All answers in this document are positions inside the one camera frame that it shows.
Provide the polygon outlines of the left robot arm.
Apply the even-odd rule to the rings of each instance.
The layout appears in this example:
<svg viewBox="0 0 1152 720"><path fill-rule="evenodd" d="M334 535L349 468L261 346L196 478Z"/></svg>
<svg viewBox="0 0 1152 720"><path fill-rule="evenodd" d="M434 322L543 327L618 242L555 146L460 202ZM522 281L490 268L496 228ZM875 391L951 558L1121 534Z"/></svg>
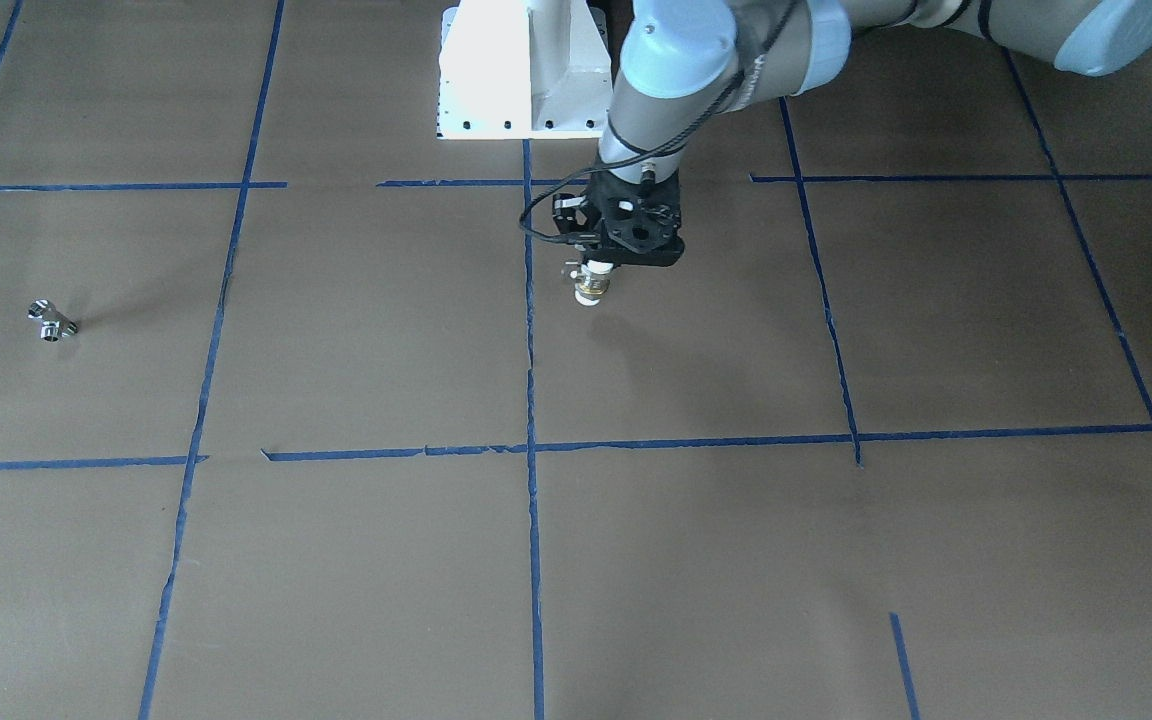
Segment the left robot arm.
<svg viewBox="0 0 1152 720"><path fill-rule="evenodd" d="M588 263L684 252L679 168L710 118L827 85L867 29L955 29L1100 77L1152 47L1152 1L636 1L594 162L552 200L547 242Z"/></svg>

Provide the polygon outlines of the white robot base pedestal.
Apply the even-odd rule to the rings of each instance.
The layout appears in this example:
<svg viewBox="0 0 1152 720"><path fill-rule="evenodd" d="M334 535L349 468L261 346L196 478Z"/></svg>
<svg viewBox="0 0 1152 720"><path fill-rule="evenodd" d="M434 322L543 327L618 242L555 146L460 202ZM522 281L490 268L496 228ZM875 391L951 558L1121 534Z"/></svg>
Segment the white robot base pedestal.
<svg viewBox="0 0 1152 720"><path fill-rule="evenodd" d="M444 10L438 65L438 138L602 136L613 73L590 1L460 1Z"/></svg>

